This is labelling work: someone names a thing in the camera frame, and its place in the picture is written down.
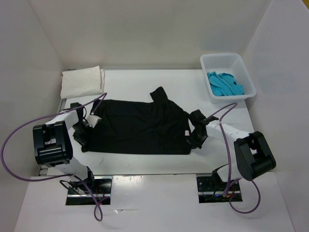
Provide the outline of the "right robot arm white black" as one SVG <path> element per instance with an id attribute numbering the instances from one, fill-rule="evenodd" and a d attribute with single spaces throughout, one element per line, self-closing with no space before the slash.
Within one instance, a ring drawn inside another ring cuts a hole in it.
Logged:
<path id="1" fill-rule="evenodd" d="M 194 126 L 188 138 L 193 149 L 201 149 L 209 137 L 228 147 L 228 164 L 211 173 L 211 183 L 215 189 L 222 190 L 237 179 L 252 181 L 276 167 L 276 160 L 261 132 L 238 130 L 215 116 L 205 117 L 200 110 L 192 112 L 189 120 Z"/>

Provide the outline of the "black t shirt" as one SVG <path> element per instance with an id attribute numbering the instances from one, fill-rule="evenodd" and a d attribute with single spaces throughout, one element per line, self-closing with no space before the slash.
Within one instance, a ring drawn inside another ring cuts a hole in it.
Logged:
<path id="1" fill-rule="evenodd" d="M 143 155 L 188 155 L 191 130 L 188 113 L 158 87 L 152 102 L 97 100 L 100 121 L 91 130 L 82 152 Z"/>

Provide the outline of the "white t shirt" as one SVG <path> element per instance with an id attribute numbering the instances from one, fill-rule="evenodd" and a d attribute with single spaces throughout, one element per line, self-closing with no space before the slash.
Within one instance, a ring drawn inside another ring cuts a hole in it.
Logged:
<path id="1" fill-rule="evenodd" d="M 104 92 L 105 71 L 99 66 L 62 72 L 61 99 L 98 95 Z"/>

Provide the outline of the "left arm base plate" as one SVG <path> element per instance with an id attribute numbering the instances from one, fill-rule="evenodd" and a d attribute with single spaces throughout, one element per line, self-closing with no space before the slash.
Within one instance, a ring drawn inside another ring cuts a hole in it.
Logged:
<path id="1" fill-rule="evenodd" d="M 112 176 L 97 175 L 92 183 L 85 182 L 100 205 L 111 204 Z M 91 194 L 80 181 L 60 180 L 60 183 L 67 190 L 66 205 L 95 205 Z"/>

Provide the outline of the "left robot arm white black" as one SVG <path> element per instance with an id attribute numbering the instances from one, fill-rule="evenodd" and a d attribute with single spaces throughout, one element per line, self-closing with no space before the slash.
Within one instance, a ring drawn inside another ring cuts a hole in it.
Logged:
<path id="1" fill-rule="evenodd" d="M 91 127 L 84 117 L 85 107 L 72 103 L 70 108 L 61 111 L 53 120 L 34 126 L 32 129 L 34 156 L 38 164 L 55 167 L 64 174 L 71 174 L 71 189 L 81 189 L 91 193 L 96 188 L 94 175 L 89 167 L 82 165 L 73 157 L 69 129 L 74 129 L 73 138 L 85 145 Z"/>

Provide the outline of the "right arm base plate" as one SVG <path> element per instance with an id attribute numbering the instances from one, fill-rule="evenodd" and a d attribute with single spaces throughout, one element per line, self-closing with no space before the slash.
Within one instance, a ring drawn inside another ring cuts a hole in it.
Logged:
<path id="1" fill-rule="evenodd" d="M 197 175 L 196 180 L 199 203 L 228 203 L 230 199 L 232 199 L 231 202 L 242 201 L 238 182 L 229 188 L 227 196 L 224 197 L 225 186 L 216 186 L 210 174 Z"/>

